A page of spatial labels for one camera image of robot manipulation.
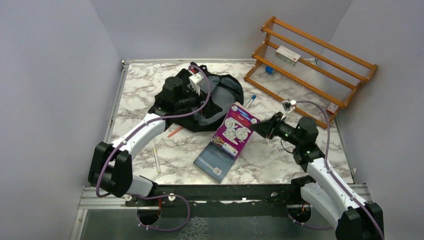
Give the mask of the dark blue book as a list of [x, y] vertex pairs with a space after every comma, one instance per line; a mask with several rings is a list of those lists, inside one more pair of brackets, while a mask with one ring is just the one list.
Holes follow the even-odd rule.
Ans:
[[241, 148], [228, 143], [209, 142], [193, 164], [217, 184], [220, 184], [241, 154]]

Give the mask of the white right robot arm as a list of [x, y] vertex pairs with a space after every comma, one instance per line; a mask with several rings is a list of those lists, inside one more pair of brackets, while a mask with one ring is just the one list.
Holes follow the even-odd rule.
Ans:
[[356, 193], [329, 164], [316, 144], [316, 120], [303, 116], [293, 127], [282, 116], [278, 112], [250, 127], [265, 139], [279, 137], [294, 145], [293, 158], [308, 178], [288, 190], [289, 199], [296, 204], [311, 204], [331, 224], [338, 240], [383, 240], [381, 207]]

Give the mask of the black student bag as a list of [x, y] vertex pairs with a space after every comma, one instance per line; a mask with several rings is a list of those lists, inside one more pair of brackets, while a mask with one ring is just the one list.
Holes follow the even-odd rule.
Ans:
[[[200, 65], [199, 68], [205, 73], [207, 79], [209, 79], [210, 76], [216, 76], [220, 78], [220, 81], [217, 85], [217, 92], [213, 94], [213, 99], [217, 100], [218, 103], [223, 107], [223, 117], [216, 121], [193, 121], [189, 119], [189, 117], [192, 115], [181, 118], [167, 119], [165, 121], [166, 128], [169, 128], [171, 124], [176, 123], [194, 133], [215, 132], [223, 123], [230, 106], [235, 102], [240, 104], [244, 103], [243, 87], [236, 78], [230, 74], [219, 75], [210, 73], [206, 65]], [[191, 74], [189, 73], [188, 69], [183, 68], [172, 77], [189, 77], [190, 75]], [[154, 96], [154, 99], [155, 102], [148, 110], [148, 113], [159, 116], [159, 93]]]

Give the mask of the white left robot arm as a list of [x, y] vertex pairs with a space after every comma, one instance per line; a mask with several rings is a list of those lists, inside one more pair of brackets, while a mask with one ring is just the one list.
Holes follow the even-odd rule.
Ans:
[[95, 147], [88, 181], [95, 186], [96, 196], [138, 195], [144, 205], [155, 203], [154, 182], [133, 174], [133, 158], [174, 123], [194, 133], [217, 130], [219, 114], [224, 112], [218, 104], [220, 82], [216, 75], [203, 77], [198, 84], [192, 84], [188, 76], [166, 78], [140, 123], [115, 141], [102, 141]]

